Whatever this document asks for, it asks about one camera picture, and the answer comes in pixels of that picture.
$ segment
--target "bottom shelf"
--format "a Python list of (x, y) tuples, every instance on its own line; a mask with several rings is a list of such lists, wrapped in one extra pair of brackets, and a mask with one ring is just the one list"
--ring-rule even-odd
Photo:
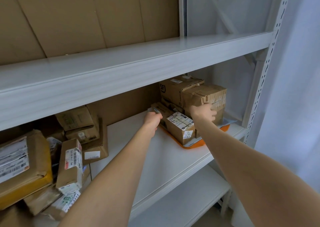
[(230, 189), (205, 166), (129, 222), (129, 227), (191, 226)]

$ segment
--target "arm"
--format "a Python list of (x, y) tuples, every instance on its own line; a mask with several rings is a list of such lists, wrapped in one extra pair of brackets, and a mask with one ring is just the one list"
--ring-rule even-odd
[(94, 178), (59, 227), (127, 226), (151, 138), (162, 118), (148, 112), (143, 126)]
[(320, 195), (275, 160), (218, 129), (210, 106), (190, 108), (194, 125), (253, 224), (320, 226)]

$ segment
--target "stack of packages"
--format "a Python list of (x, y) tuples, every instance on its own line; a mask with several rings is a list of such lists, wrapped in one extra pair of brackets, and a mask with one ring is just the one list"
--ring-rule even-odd
[(0, 145), (0, 226), (17, 220), (14, 204), (22, 199), (32, 215), (61, 220), (83, 190), (89, 164), (108, 156), (107, 127), (88, 105), (55, 116)]
[(219, 85), (205, 85), (204, 82), (186, 75), (161, 81), (161, 102), (151, 105), (154, 112), (162, 114), (161, 125), (182, 146), (200, 136), (190, 115), (191, 105), (212, 104), (211, 109), (217, 111), (214, 123), (222, 123), (227, 89)]

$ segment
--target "white metal shelf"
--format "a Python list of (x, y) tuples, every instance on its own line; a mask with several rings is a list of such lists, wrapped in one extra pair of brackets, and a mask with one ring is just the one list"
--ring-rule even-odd
[(229, 189), (230, 185), (217, 172), (205, 166), (128, 226), (191, 226)]
[[(142, 112), (108, 126), (109, 156), (90, 165), (92, 178), (128, 143), (142, 126), (145, 115), (146, 112)], [(231, 124), (227, 133), (241, 139), (246, 131), (239, 125)], [(130, 218), (149, 208), (211, 160), (213, 157), (206, 146), (183, 149), (159, 128), (150, 143)]]
[(264, 49), (271, 37), (173, 38), (0, 66), (0, 131)]

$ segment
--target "left hand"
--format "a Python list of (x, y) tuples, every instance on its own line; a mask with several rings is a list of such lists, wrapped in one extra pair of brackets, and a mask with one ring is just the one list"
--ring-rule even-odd
[(156, 114), (155, 112), (147, 112), (143, 125), (151, 130), (152, 137), (155, 135), (157, 126), (159, 125), (161, 119), (162, 115), (160, 113)]

